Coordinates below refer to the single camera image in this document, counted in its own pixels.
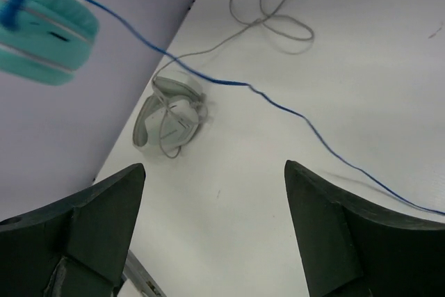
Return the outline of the teal cat-ear headphones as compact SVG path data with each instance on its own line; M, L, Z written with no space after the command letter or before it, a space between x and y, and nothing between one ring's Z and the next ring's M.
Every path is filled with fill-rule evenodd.
M1 0L1 71L62 85L89 58L99 22L78 0Z

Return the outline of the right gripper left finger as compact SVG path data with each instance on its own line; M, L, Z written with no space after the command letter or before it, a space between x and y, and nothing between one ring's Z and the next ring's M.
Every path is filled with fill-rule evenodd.
M112 296L145 184L135 163L82 191L1 222L2 296Z

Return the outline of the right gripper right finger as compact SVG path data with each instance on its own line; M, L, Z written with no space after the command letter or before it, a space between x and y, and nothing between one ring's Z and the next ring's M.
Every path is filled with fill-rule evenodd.
M284 177L310 296L444 295L444 224L381 207L295 161Z

